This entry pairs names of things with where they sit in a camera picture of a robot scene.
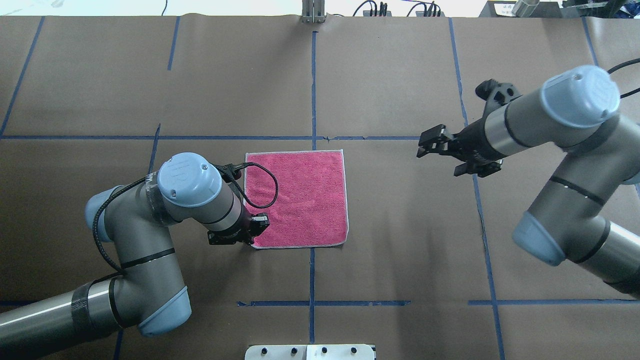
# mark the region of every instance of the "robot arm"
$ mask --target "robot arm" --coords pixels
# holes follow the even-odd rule
[[[184,323],[191,306],[167,227],[194,218],[209,230],[211,244],[249,244],[269,225],[265,213],[250,214],[225,184],[237,171],[187,152],[117,197],[119,186],[92,197],[85,209],[90,227],[111,201],[97,232],[115,244],[121,274],[0,314],[0,357],[43,356],[133,325],[155,336]]]
[[[487,101],[483,117],[455,135],[444,125],[425,131],[417,156],[451,155],[465,162],[454,175],[485,177],[502,158],[554,142],[567,155],[514,241],[550,265],[569,259],[640,299],[640,237],[598,215],[619,185],[640,182],[640,127],[617,112],[620,93],[609,75],[585,65],[531,94],[495,80],[476,94]]]

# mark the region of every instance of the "white mounting plate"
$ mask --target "white mounting plate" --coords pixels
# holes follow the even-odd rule
[[[366,344],[254,345],[246,349],[244,360],[375,360],[376,352]]]

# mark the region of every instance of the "pink towel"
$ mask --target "pink towel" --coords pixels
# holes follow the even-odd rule
[[[278,200],[268,209],[256,209],[245,202],[253,214],[266,212],[271,225],[255,238],[256,249],[328,247],[347,239],[346,183],[342,150],[258,152],[247,161],[265,166],[278,179]],[[273,180],[257,167],[248,167],[244,189],[258,205],[273,198]]]

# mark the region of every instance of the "white bracket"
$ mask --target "white bracket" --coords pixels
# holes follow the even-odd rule
[[[366,344],[254,345],[244,360],[376,360],[375,347]]]
[[[324,0],[302,0],[302,22],[324,22]]]

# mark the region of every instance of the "white floor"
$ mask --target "white floor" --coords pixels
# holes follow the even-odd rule
[[[485,0],[438,0],[436,3],[449,17],[477,17],[485,2]],[[149,16],[161,15],[164,3],[164,0],[2,0],[0,15]],[[327,0],[325,10],[328,13],[351,16],[360,3],[361,0]],[[406,16],[415,4],[405,0],[388,0],[386,3],[393,16]],[[164,14],[289,15],[300,14],[301,7],[300,0],[168,0]],[[369,5],[365,5],[361,10],[368,9]]]

